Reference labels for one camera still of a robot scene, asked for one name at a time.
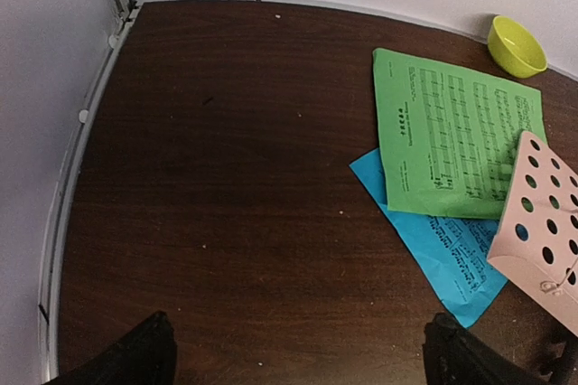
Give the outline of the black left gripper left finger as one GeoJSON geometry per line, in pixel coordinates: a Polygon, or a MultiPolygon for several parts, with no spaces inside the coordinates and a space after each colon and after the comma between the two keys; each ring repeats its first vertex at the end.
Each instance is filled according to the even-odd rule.
{"type": "Polygon", "coordinates": [[[177,344],[167,313],[157,311],[101,354],[51,384],[172,384],[177,344]]]}

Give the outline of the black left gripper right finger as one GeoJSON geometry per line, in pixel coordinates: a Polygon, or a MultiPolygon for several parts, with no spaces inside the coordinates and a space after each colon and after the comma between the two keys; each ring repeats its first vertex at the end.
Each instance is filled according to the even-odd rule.
{"type": "Polygon", "coordinates": [[[493,351],[447,313],[424,327],[428,384],[529,384],[531,375],[493,351]]]}

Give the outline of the pink music stand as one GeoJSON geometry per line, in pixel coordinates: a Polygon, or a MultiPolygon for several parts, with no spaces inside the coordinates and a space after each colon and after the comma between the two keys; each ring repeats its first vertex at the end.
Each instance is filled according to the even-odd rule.
{"type": "Polygon", "coordinates": [[[487,261],[577,333],[577,173],[529,131],[487,261]]]}

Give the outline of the green sheet music paper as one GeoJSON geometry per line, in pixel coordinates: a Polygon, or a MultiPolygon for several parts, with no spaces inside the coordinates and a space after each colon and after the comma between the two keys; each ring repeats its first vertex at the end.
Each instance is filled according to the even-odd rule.
{"type": "Polygon", "coordinates": [[[546,139],[540,91],[383,48],[373,79],[389,209],[499,219],[521,133],[546,139]]]}

